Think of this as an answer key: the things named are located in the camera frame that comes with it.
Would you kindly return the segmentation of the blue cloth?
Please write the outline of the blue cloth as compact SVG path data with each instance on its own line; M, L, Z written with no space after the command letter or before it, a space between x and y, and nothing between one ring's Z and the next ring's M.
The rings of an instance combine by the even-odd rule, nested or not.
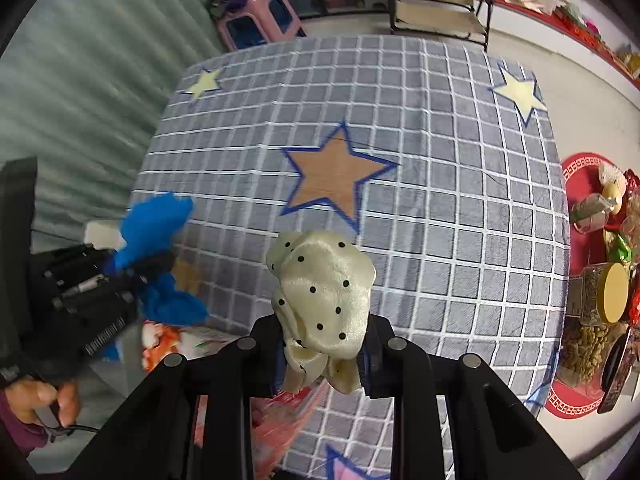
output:
M193 209L189 197L177 197L173 192L155 195L137 203L120 224L120 236L125 246L105 265L108 275L131 268L157 256L166 256L174 247L174 236L184 227ZM166 271L148 278L139 298L142 315L150 321L173 326L204 324L208 317L205 304L190 292L176 289L171 274Z

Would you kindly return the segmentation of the cream polka dot scrunchie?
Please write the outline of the cream polka dot scrunchie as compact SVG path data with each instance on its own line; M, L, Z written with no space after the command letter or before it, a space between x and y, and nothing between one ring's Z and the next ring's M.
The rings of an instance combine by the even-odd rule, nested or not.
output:
M278 281L271 303L283 333L282 389L298 393L320 378L343 394L359 389L372 261L340 234L312 230L280 233L266 265Z

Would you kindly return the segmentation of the white open storage box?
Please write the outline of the white open storage box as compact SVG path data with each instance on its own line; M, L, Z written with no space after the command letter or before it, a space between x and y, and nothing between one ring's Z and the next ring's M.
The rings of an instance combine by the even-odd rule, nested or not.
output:
M86 223L84 243L96 249L121 250L126 242L120 234L120 224L113 220L92 220Z

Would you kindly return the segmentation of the floral tissue pack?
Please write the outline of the floral tissue pack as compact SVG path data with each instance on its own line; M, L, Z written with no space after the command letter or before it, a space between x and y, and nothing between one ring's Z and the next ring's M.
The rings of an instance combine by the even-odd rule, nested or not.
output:
M142 368L149 373L171 353L182 354L187 360L217 353L238 336L208 326L170 326L144 321L141 329Z

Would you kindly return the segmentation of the green corrugated sofa cover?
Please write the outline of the green corrugated sofa cover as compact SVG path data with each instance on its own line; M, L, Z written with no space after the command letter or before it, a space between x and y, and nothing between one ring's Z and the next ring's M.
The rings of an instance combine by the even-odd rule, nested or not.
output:
M1 0L1 157L38 160L32 250L126 211L182 73L222 50L205 0Z

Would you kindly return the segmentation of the grey checked star tablecloth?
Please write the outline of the grey checked star tablecloth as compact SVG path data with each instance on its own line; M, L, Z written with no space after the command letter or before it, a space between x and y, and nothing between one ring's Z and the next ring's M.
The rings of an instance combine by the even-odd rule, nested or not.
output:
M428 354L479 356L537 414L558 362L570 226L544 102L517 62L394 36L303 38L196 64L133 204L193 204L176 239L213 326L271 313L268 252L328 230L375 267L371 310Z

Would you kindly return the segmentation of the pink plastic stool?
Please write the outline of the pink plastic stool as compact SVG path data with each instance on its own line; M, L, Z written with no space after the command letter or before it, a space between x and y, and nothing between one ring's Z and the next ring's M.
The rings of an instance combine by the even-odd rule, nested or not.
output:
M222 10L216 26L230 51L307 36L288 0L228 0Z

